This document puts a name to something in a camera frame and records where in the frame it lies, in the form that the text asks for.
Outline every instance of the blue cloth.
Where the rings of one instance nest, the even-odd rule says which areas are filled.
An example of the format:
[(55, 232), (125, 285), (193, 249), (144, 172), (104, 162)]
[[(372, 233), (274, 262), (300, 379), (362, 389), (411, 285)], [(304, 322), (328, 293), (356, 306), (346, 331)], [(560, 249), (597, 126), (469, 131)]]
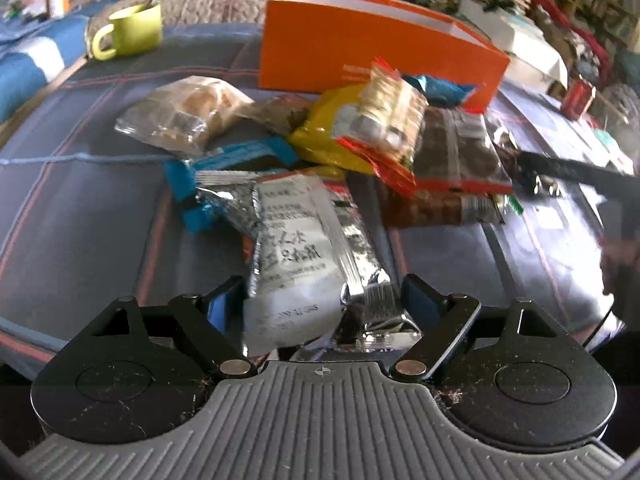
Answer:
[[(21, 32), (17, 25), (0, 22), (0, 124), (84, 56), (89, 18), (116, 1), (95, 0), (74, 8), (62, 19), (27, 24)], [(20, 39), (10, 41), (12, 37)]]

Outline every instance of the triangular hole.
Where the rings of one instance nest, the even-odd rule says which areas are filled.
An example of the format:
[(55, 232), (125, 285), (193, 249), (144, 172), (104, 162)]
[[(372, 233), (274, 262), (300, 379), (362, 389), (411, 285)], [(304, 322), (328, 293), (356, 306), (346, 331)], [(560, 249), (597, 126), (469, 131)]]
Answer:
[(556, 337), (558, 335), (535, 310), (522, 311), (518, 334), (532, 337)]
[(129, 335), (129, 318), (127, 317), (127, 311), (123, 308), (116, 310), (107, 325), (95, 335), (97, 337), (107, 335)]

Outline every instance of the yellow package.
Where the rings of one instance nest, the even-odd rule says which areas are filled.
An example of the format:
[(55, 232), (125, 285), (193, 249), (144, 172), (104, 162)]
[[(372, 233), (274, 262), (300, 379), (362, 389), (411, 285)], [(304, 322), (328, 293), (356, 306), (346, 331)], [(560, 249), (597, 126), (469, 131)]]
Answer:
[(336, 142), (358, 114), (359, 95), (366, 83), (328, 90), (311, 108), (305, 123), (287, 137), (303, 160), (374, 174), (371, 165)]

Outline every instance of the mug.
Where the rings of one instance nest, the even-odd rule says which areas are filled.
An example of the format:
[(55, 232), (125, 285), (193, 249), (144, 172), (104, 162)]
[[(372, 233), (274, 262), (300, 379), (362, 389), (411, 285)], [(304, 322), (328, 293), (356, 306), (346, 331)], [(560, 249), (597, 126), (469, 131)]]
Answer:
[[(115, 56), (134, 56), (158, 46), (162, 41), (160, 5), (146, 8), (146, 4), (127, 7), (109, 16), (110, 24), (96, 32), (91, 51), (95, 59), (106, 61)], [(113, 37), (113, 48), (100, 49), (100, 40), (107, 34)]]

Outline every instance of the orange and white box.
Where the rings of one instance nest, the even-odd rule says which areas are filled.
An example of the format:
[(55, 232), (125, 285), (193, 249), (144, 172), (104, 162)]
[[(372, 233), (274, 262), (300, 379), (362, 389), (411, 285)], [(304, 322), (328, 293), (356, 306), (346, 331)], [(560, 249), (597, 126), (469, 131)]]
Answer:
[(374, 58), (409, 75), (478, 90), (465, 107), (485, 110), (510, 59), (462, 22), (399, 0), (269, 0), (260, 87), (323, 92), (366, 82)]

